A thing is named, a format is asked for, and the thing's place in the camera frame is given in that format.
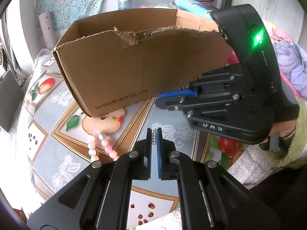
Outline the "right hand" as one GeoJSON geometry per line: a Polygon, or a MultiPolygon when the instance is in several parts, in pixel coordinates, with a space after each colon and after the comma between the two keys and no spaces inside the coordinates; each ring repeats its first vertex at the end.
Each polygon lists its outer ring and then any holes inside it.
{"type": "Polygon", "coordinates": [[[276,135],[284,139],[284,143],[290,146],[295,136],[297,120],[274,123],[269,136],[276,135]]]}

